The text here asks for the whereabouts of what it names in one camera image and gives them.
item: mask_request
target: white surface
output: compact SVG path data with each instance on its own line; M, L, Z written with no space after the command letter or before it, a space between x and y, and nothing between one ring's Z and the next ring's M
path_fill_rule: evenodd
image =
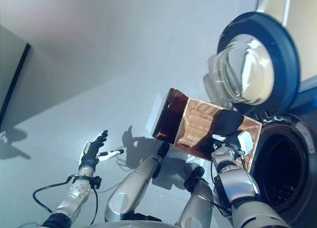
M158 148L148 130L156 99L176 87L208 100L206 61L223 28L256 0L0 0L0 7L1 24L32 46L1 130L9 142L0 142L0 226L12 228L47 218L32 192L76 171L85 142L108 129L104 149L124 142L119 158L129 168L117 159L98 164L103 222L114 186ZM133 139L125 133L131 125ZM189 198L186 159L210 174L208 163L171 150L137 212L175 223ZM38 197L53 208L66 190ZM90 223L94 211L91 196L73 227Z

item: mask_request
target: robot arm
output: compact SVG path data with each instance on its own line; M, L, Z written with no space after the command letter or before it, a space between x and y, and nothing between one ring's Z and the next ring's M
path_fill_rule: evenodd
M69 228L78 217L81 207L87 201L91 190L99 188L101 178L94 177L97 163L123 153L123 150L98 153L107 136L107 130L105 130L94 142L86 144L79 162L78 173L75 175L66 198L52 212L42 227Z
M211 154L218 173L214 181L221 205L231 208L235 228L290 228L269 205L259 201L257 183L235 162L238 156L246 152L245 141L237 139L239 133L225 140Z

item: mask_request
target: black cable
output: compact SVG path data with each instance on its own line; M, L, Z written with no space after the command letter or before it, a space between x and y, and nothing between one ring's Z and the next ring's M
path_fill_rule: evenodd
M246 161L244 160L244 158L243 158L243 159L241 158L241 163L242 163L243 169L244 169L244 170L247 170L247 168L246 168Z
M212 180L212 183L215 185L214 178L213 178L213 173L212 173L212 161L211 161L211 180Z
M93 221L90 223L90 225L92 225L94 223L96 215L97 215L97 212L98 212L98 194L97 194L97 192L96 192L94 187L93 187L93 191L95 192L95 195L96 195L96 211L95 211L95 215L94 215Z
M38 192L40 192L40 191L43 191L43 190L45 190L45 189L51 188L51 187L57 187L57 186L62 186L62 185L68 184L69 181L71 181L71 178L72 178L72 177L69 176L69 177L67 178L66 182L61 182L61 183L52 184L52 185L49 185L49 186L46 186L46 187L41 187L41 188L35 190L35 191L33 192L33 199L37 202L37 204L39 204L41 207L43 207L43 208L44 208L45 210L47 210L49 213L52 213L52 210L51 210L50 208L48 208L47 206L45 206L42 202L40 202L40 201L36 198L35 194L38 193Z

